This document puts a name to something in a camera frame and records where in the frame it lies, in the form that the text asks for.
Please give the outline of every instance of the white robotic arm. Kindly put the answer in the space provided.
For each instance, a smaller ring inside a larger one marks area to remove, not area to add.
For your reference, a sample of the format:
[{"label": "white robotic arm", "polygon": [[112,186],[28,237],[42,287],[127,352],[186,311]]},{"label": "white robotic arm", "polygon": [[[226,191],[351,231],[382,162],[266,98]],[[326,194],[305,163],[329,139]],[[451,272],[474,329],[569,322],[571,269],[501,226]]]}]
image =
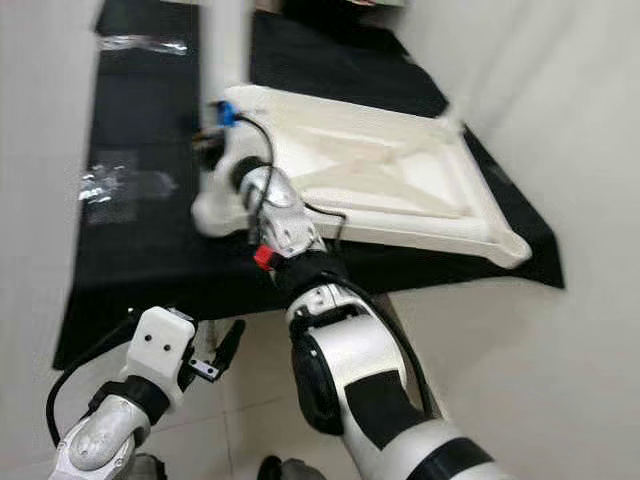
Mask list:
[{"label": "white robotic arm", "polygon": [[244,331],[238,320],[210,363],[193,357],[197,324],[177,310],[153,307],[138,322],[121,382],[107,382],[89,412],[58,443],[50,480],[124,480],[134,453],[165,412],[182,405],[184,391],[199,376],[217,381]]},{"label": "white robotic arm", "polygon": [[293,369],[310,425],[341,436],[367,480],[511,479],[450,422],[413,407],[399,344],[422,371],[406,337],[346,279],[285,174],[256,155],[223,156],[228,175],[218,180],[256,218],[256,261],[291,299]]}]

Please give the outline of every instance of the clear plastic bag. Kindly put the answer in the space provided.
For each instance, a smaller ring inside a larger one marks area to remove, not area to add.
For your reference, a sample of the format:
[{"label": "clear plastic bag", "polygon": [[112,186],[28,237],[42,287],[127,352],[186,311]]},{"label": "clear plastic bag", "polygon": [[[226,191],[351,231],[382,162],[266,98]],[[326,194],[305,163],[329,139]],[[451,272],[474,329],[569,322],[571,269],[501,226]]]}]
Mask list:
[{"label": "clear plastic bag", "polygon": [[83,176],[78,199],[90,225],[127,223],[137,218],[140,200],[164,200],[177,185],[166,172],[138,170],[135,151],[107,150]]},{"label": "clear plastic bag", "polygon": [[175,38],[151,37],[148,35],[111,35],[100,38],[101,50],[114,51],[132,48],[179,56],[184,56],[189,51],[186,42]]}]

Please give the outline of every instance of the floor tile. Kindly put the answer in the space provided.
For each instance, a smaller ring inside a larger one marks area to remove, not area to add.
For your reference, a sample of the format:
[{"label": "floor tile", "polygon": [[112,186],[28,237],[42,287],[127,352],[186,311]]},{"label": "floor tile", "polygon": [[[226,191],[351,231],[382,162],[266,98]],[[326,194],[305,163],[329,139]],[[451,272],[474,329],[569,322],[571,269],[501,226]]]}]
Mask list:
[{"label": "floor tile", "polygon": [[234,480],[255,480],[260,463],[270,454],[299,458],[329,480],[360,476],[337,437],[309,427],[297,398],[286,398],[225,414]]},{"label": "floor tile", "polygon": [[167,414],[153,427],[154,431],[193,423],[222,414],[222,386],[220,383],[211,384],[201,378],[196,378],[184,394],[183,406],[175,413]]},{"label": "floor tile", "polygon": [[224,417],[173,427],[152,434],[140,452],[165,463],[169,479],[230,480]]},{"label": "floor tile", "polygon": [[[244,317],[245,334],[221,380],[227,412],[295,395],[291,344],[283,311]],[[219,328],[229,323],[217,323]]]},{"label": "floor tile", "polygon": [[51,475],[53,459],[50,462],[27,465],[9,472],[0,472],[2,480],[46,480]]}]

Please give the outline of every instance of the robotic arm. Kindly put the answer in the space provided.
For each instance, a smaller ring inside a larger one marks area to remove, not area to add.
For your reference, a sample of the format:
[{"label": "robotic arm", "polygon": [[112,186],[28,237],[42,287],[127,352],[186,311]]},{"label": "robotic arm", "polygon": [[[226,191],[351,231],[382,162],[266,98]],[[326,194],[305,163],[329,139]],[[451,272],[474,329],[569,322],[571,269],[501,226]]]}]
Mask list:
[{"label": "robotic arm", "polygon": [[308,423],[341,436],[367,480],[512,478],[451,423],[413,407],[388,319],[346,280],[286,175],[257,157],[238,159],[229,171],[257,221],[256,261],[291,299],[286,320]]}]

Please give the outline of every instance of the black cloth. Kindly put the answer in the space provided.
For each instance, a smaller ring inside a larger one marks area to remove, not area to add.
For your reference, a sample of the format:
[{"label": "black cloth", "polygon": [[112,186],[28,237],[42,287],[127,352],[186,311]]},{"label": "black cloth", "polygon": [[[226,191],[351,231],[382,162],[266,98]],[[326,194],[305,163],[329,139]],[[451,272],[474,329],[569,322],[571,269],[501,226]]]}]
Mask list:
[{"label": "black cloth", "polygon": [[[177,188],[168,197],[133,195],[83,206],[55,368],[64,368],[123,321],[129,307],[175,306],[204,320],[286,304],[269,276],[255,266],[246,234],[209,239],[193,227],[190,206],[198,171],[190,139],[198,126],[198,18],[194,5],[104,3],[98,34],[179,38],[187,43],[188,54],[100,53],[88,167],[105,156],[133,157],[130,169],[163,172]],[[406,60],[404,49],[386,30],[365,29],[357,38],[335,40],[258,13],[251,78],[274,88],[417,115],[435,116],[446,106],[429,75]],[[496,276],[563,286],[553,232],[477,139],[470,132],[466,138],[511,226],[531,245],[532,259],[503,270],[484,258],[343,242],[353,281],[372,293]]]}]

